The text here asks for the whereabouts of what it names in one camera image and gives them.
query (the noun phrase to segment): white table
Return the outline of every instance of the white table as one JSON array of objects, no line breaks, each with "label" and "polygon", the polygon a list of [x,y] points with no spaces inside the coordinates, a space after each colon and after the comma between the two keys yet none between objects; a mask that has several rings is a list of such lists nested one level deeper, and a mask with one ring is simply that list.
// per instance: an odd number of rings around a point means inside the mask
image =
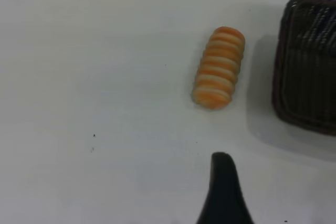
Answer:
[{"label": "white table", "polygon": [[[195,223],[224,151],[256,224],[334,223],[336,138],[270,105],[287,1],[0,0],[0,222]],[[208,112],[190,91],[223,25],[246,52]]]}]

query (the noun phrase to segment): woven basket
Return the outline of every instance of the woven basket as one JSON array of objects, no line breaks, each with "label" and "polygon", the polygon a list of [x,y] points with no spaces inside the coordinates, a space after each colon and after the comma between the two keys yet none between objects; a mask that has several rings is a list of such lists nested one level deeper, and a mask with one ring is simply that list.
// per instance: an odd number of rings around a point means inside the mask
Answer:
[{"label": "woven basket", "polygon": [[282,120],[336,135],[336,0],[290,0],[287,4],[272,103]]}]

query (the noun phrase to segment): cylindrical object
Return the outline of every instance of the cylindrical object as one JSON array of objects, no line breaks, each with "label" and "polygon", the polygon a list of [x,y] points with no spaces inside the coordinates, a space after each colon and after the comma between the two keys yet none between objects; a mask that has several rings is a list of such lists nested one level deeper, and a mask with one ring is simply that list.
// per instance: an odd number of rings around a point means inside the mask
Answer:
[{"label": "cylindrical object", "polygon": [[245,38],[230,27],[214,31],[203,52],[195,79],[193,98],[209,109],[228,105],[235,91]]}]

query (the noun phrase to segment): black plastic part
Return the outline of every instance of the black plastic part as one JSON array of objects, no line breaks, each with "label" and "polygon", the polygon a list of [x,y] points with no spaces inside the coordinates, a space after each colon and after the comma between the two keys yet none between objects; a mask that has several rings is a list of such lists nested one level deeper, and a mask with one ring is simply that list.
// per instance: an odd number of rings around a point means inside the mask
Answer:
[{"label": "black plastic part", "polygon": [[209,192],[197,224],[253,224],[236,166],[226,153],[214,153]]}]

